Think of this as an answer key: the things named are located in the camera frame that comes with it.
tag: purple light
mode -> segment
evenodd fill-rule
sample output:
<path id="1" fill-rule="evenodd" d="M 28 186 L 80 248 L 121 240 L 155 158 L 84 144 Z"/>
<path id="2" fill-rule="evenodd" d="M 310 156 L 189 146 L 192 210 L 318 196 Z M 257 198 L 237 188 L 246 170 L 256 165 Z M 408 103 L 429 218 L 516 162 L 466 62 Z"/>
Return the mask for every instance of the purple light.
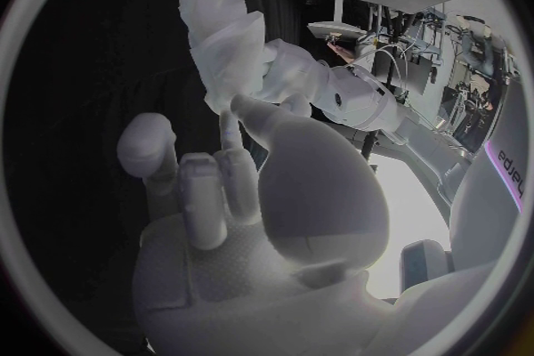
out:
<path id="1" fill-rule="evenodd" d="M 515 188 L 512 186 L 512 183 L 508 181 L 508 174 L 504 172 L 504 170 L 501 169 L 500 162 L 497 160 L 495 154 L 493 153 L 493 150 L 490 148 L 490 141 L 487 141 L 484 144 L 484 149 L 486 150 L 486 153 L 488 153 L 489 160 L 491 160 L 491 163 L 497 169 L 498 174 L 500 175 L 501 179 L 506 185 L 506 188 L 508 189 L 508 192 L 512 195 L 512 199 L 514 200 L 515 204 L 517 205 L 517 208 L 519 209 L 519 212 L 522 211 L 522 203 L 521 198 L 519 197 L 519 194 L 515 190 Z"/>

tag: bright light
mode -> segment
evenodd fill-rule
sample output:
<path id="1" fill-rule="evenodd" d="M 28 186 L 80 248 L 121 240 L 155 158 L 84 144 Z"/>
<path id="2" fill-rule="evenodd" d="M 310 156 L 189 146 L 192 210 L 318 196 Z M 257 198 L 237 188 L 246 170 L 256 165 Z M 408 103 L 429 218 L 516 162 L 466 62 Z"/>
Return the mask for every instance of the bright light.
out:
<path id="1" fill-rule="evenodd" d="M 384 254 L 368 268 L 367 289 L 375 298 L 398 298 L 402 249 L 410 243 L 431 239 L 449 251 L 449 228 L 408 165 L 377 154 L 371 155 L 369 163 L 378 165 L 376 178 L 390 212 L 390 238 Z"/>

